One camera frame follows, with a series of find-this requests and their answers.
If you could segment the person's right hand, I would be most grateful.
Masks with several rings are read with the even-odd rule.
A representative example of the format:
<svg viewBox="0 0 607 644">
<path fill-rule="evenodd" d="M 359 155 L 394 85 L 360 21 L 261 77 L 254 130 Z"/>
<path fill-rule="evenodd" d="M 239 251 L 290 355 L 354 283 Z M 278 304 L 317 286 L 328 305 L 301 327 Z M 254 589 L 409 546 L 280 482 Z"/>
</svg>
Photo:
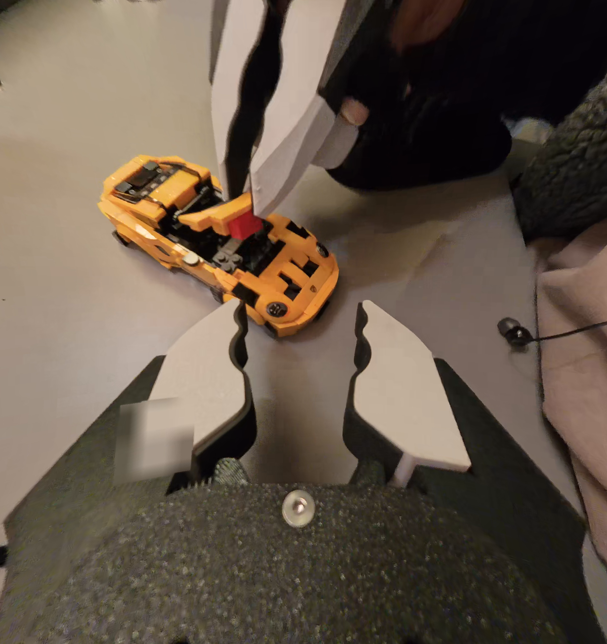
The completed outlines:
<svg viewBox="0 0 607 644">
<path fill-rule="evenodd" d="M 482 104 L 501 13 L 500 1 L 399 1 L 347 50 L 340 123 L 360 128 L 372 111 L 407 99 L 415 110 Z"/>
</svg>

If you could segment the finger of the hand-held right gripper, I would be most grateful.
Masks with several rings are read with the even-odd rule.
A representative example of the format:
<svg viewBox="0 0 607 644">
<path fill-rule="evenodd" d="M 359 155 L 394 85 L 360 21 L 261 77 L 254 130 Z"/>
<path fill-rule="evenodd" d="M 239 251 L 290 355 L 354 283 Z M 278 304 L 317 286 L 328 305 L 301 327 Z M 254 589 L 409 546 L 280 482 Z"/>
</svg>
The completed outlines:
<svg viewBox="0 0 607 644">
<path fill-rule="evenodd" d="M 275 211 L 331 133 L 336 115 L 318 86 L 344 7 L 344 1 L 289 5 L 281 36 L 282 68 L 250 164 L 256 216 Z"/>
<path fill-rule="evenodd" d="M 276 15 L 269 1 L 214 1 L 211 12 L 211 120 L 226 197 L 247 188 L 276 67 L 269 52 Z"/>
</svg>

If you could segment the red orange lego sub-assembly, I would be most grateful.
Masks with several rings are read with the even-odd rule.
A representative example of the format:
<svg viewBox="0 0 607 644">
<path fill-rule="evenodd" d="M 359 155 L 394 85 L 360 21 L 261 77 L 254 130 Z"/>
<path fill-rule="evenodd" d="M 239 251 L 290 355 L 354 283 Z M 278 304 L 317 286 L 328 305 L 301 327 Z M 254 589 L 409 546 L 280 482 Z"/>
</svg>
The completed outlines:
<svg viewBox="0 0 607 644">
<path fill-rule="evenodd" d="M 241 241 L 263 228 L 263 219 L 253 212 L 250 192 L 197 213 L 181 214 L 178 221 L 195 232 L 211 229 L 220 236 L 230 236 Z"/>
</svg>

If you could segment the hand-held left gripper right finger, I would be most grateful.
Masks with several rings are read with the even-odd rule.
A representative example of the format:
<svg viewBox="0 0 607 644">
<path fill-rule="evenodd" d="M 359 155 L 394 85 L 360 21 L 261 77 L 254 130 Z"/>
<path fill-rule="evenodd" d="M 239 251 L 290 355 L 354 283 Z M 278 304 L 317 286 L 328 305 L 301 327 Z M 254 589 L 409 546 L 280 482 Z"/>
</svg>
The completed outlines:
<svg viewBox="0 0 607 644">
<path fill-rule="evenodd" d="M 343 418 L 351 454 L 381 464 L 390 486 L 407 486 L 420 466 L 469 471 L 471 460 L 428 347 L 370 300 L 357 306 L 355 335 Z"/>
</svg>

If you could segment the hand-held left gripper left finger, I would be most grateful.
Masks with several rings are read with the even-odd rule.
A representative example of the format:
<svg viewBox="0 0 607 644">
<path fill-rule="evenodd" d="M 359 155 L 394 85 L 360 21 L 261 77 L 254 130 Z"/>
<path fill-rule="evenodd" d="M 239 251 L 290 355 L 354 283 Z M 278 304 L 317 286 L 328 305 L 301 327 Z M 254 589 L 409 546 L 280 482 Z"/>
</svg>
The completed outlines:
<svg viewBox="0 0 607 644">
<path fill-rule="evenodd" d="M 241 459 L 257 438 L 245 304 L 230 300 L 183 334 L 164 357 L 150 402 L 165 400 L 186 422 L 201 466 Z"/>
</svg>

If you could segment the beige sweatshirt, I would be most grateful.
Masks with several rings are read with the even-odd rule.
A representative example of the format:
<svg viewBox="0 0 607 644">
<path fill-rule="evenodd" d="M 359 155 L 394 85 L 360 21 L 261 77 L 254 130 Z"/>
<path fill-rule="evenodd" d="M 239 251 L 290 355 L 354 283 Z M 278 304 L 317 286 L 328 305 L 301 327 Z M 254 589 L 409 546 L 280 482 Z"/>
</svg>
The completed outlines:
<svg viewBox="0 0 607 644">
<path fill-rule="evenodd" d="M 542 240 L 541 337 L 607 321 L 607 219 L 566 243 Z M 607 325 L 540 344 L 543 409 L 566 443 L 591 539 L 607 564 Z"/>
</svg>

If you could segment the yellow lego car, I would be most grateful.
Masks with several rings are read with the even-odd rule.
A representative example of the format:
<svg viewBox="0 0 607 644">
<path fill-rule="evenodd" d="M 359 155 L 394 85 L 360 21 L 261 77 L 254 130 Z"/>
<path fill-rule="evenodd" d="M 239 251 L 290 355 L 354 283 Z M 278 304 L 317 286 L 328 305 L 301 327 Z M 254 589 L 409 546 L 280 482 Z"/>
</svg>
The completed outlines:
<svg viewBox="0 0 607 644">
<path fill-rule="evenodd" d="M 262 230 L 243 241 L 211 229 L 195 232 L 178 221 L 228 201 L 206 167 L 176 156 L 138 155 L 105 179 L 98 208 L 122 245 L 192 276 L 221 304 L 243 302 L 247 316 L 272 337 L 298 333 L 337 286 L 335 256 L 308 229 L 275 213 L 258 216 Z"/>
</svg>

